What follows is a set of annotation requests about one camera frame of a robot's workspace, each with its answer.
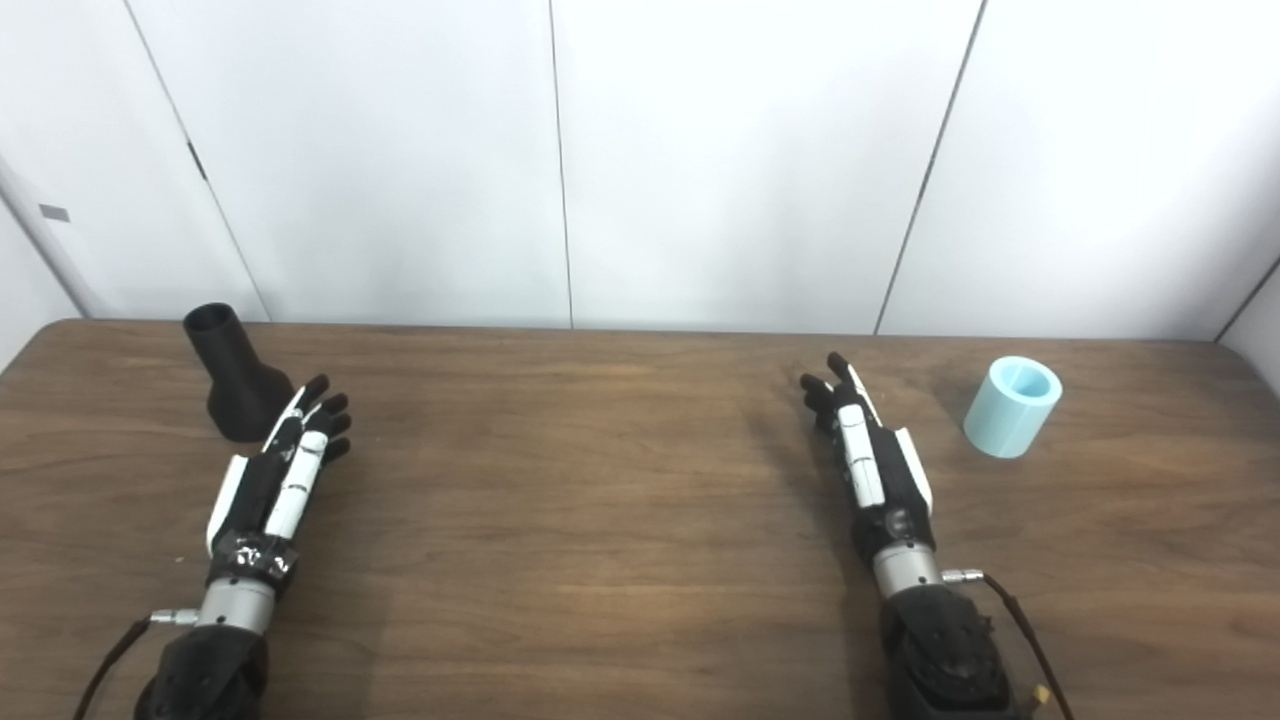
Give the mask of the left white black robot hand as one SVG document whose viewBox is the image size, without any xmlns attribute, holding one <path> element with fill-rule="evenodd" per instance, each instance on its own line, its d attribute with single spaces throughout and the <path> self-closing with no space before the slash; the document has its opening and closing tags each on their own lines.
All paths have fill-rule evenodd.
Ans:
<svg viewBox="0 0 1280 720">
<path fill-rule="evenodd" d="M 317 478 L 351 450 L 349 398 L 325 374 L 296 391 L 252 456 L 237 454 L 224 474 L 206 529 L 206 584 L 261 582 L 284 593 L 300 552 L 294 537 Z"/>
</svg>

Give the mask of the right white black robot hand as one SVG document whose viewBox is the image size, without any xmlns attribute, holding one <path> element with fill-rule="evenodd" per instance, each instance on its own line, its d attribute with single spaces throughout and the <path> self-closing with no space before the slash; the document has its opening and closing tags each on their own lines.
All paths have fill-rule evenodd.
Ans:
<svg viewBox="0 0 1280 720">
<path fill-rule="evenodd" d="M 831 352 L 826 364 L 836 382 L 805 373 L 800 387 L 846 488 L 858 557 L 870 566 L 892 547 L 936 551 L 933 495 L 909 429 L 895 430 L 881 420 L 844 355 Z"/>
</svg>

